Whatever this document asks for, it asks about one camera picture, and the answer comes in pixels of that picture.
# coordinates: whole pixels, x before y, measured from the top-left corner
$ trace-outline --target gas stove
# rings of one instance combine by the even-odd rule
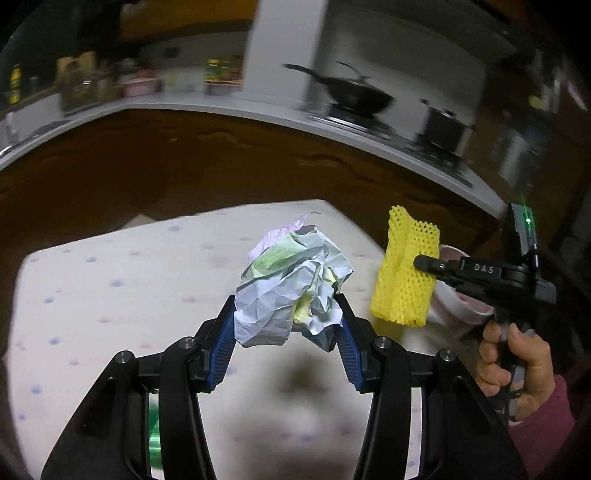
[[[461,173],[462,159],[454,153],[423,141],[420,135],[416,142],[410,141],[396,135],[391,126],[374,116],[358,115],[337,105],[329,105],[325,110],[310,113],[310,119],[372,138],[421,160],[472,188],[472,184]]]

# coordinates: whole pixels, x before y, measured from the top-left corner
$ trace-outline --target black pot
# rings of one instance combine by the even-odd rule
[[[428,100],[421,100],[421,103],[429,105]],[[424,141],[453,153],[465,129],[466,125],[456,118],[455,113],[449,110],[437,110],[431,106],[421,136]]]
[[[359,75],[357,79],[345,79],[338,77],[324,77],[312,69],[284,63],[286,69],[298,70],[299,72],[312,75],[318,83],[326,85],[329,95],[335,100],[339,107],[362,116],[372,116],[384,110],[394,98],[386,92],[370,85],[367,82],[369,77],[361,75],[352,66],[338,62],[353,69]]]

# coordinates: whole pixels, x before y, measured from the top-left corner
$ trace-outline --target wooden upper cabinet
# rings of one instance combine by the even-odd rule
[[[121,9],[122,41],[247,30],[258,0],[144,0]]]

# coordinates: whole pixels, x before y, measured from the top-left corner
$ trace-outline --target yellow bottle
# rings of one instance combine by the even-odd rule
[[[21,64],[17,63],[10,75],[9,103],[14,105],[21,100]]]

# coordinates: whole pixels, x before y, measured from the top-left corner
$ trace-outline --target black frying pan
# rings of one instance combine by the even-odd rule
[[[298,70],[299,72],[312,75],[318,83],[326,85],[329,95],[341,107],[350,110],[358,115],[371,116],[384,110],[394,99],[386,92],[370,85],[366,80],[367,76],[361,75],[351,65],[342,61],[338,62],[353,69],[359,75],[357,79],[345,79],[338,77],[323,77],[312,69],[284,63],[286,69]]]

